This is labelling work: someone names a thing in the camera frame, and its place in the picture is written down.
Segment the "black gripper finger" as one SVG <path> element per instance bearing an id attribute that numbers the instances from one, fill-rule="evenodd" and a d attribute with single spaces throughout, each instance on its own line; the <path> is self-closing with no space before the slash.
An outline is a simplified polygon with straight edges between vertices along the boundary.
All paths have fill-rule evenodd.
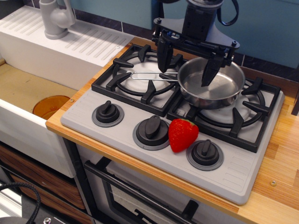
<path id="1" fill-rule="evenodd" d="M 223 57 L 214 57 L 208 59 L 202 75 L 202 87 L 209 86 L 211 84 L 211 82 L 219 72 L 220 68 L 222 67 L 223 61 Z"/>
<path id="2" fill-rule="evenodd" d="M 163 37 L 158 39 L 157 43 L 157 61 L 158 68 L 161 72 L 166 72 L 173 55 L 173 47 L 171 42 L 167 41 Z"/>

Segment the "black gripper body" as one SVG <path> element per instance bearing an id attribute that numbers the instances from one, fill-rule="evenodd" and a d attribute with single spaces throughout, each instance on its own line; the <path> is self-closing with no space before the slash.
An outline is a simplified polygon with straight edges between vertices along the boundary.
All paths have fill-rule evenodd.
<path id="1" fill-rule="evenodd" d="M 240 47 L 239 42 L 220 32 L 215 24 L 209 28 L 206 38 L 199 37 L 197 31 L 200 31 L 200 28 L 193 28 L 195 36 L 192 37 L 183 33 L 184 22 L 184 19 L 155 18 L 156 30 L 153 33 L 152 41 L 157 46 L 158 39 L 163 37 L 171 42 L 173 49 L 205 59 L 223 57 L 222 67 L 232 63 L 234 51 Z"/>

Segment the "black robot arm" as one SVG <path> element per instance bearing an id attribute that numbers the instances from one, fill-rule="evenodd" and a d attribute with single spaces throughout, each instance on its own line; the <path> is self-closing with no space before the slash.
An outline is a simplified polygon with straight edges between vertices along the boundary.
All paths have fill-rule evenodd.
<path id="1" fill-rule="evenodd" d="M 188 1 L 183 19 L 156 18 L 152 40 L 157 46 L 158 67 L 162 72 L 170 68 L 173 50 L 178 49 L 208 60 L 202 75 L 202 86 L 208 86 L 220 68 L 230 66 L 239 42 L 223 34 L 215 25 L 234 24 L 221 19 L 221 0 Z"/>

